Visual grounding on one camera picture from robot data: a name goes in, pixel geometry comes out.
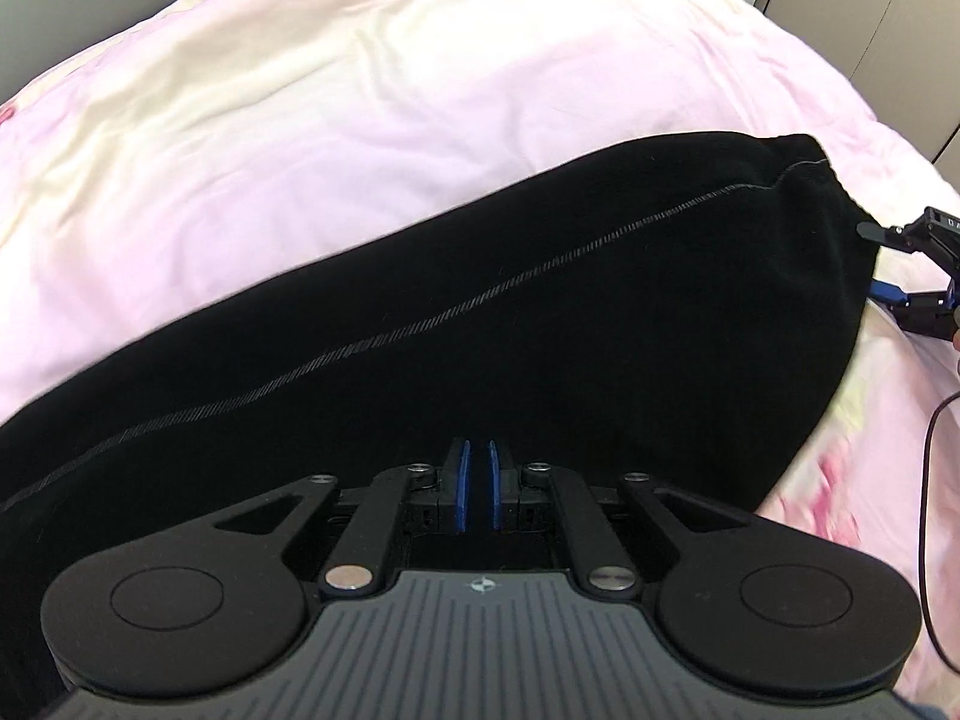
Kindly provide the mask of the beige wardrobe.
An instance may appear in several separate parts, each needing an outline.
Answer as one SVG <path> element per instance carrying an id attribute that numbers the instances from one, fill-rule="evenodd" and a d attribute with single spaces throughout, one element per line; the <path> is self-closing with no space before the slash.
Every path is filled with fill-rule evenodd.
<path id="1" fill-rule="evenodd" d="M 958 181 L 958 0 L 747 0 Z"/>

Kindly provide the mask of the pink floral bed sheet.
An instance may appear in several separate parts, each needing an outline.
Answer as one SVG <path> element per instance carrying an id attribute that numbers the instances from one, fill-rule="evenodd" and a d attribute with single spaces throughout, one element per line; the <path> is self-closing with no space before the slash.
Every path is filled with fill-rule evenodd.
<path id="1" fill-rule="evenodd" d="M 3 413 L 288 268 L 693 130 L 809 133 L 884 221 L 958 205 L 742 0 L 179 0 L 3 98 Z"/>

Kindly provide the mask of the black pants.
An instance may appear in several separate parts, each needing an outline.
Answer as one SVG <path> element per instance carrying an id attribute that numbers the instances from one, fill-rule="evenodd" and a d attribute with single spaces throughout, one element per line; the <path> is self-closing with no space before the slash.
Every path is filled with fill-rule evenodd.
<path id="1" fill-rule="evenodd" d="M 2 712 L 62 683 L 70 562 L 455 439 L 753 511 L 825 415 L 874 276 L 807 135 L 620 143 L 309 263 L 85 367 L 2 429 Z"/>

